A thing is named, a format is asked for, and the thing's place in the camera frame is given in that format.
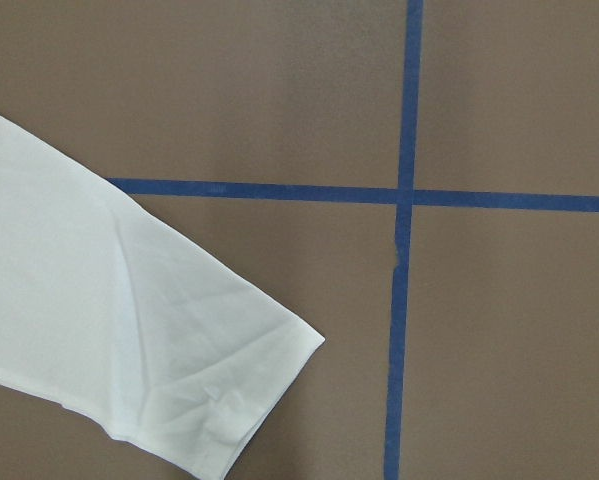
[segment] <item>brown surface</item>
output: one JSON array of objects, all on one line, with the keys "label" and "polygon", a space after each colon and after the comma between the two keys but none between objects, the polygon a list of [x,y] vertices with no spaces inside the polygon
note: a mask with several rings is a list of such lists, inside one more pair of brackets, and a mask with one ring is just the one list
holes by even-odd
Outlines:
[{"label": "brown surface", "polygon": [[[380,478],[394,208],[138,200],[327,339],[228,478]],[[85,417],[0,387],[0,480],[22,478],[190,477]]]},{"label": "brown surface", "polygon": [[0,113],[102,176],[396,184],[405,7],[0,1]]},{"label": "brown surface", "polygon": [[599,195],[599,2],[424,3],[417,187]]},{"label": "brown surface", "polygon": [[404,480],[599,480],[599,215],[415,209]]}]

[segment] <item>wrinkled cloth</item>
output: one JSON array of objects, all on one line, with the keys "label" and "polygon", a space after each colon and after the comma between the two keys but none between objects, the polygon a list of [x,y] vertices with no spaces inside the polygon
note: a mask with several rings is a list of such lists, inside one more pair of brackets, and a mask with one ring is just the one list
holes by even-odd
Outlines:
[{"label": "wrinkled cloth", "polygon": [[323,337],[0,116],[0,384],[220,480]]}]

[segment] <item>brown tile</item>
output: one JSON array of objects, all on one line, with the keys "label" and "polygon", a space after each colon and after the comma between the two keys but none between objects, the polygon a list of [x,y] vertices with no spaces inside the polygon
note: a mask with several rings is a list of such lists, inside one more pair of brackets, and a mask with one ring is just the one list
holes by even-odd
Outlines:
[{"label": "brown tile", "polygon": [[390,187],[402,1],[0,1],[0,113],[102,176]]},{"label": "brown tile", "polygon": [[599,480],[599,214],[415,209],[408,480]]},{"label": "brown tile", "polygon": [[[381,478],[394,208],[136,198],[326,337],[228,478]],[[187,477],[84,417],[0,387],[0,479],[21,478]]]},{"label": "brown tile", "polygon": [[599,2],[426,0],[418,188],[599,195]]}]

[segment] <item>cloth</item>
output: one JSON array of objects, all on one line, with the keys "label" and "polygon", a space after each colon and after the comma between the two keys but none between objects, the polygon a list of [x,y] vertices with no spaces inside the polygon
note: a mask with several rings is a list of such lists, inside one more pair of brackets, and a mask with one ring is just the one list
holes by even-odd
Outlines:
[{"label": "cloth", "polygon": [[1,385],[220,480],[323,340],[0,117]]}]

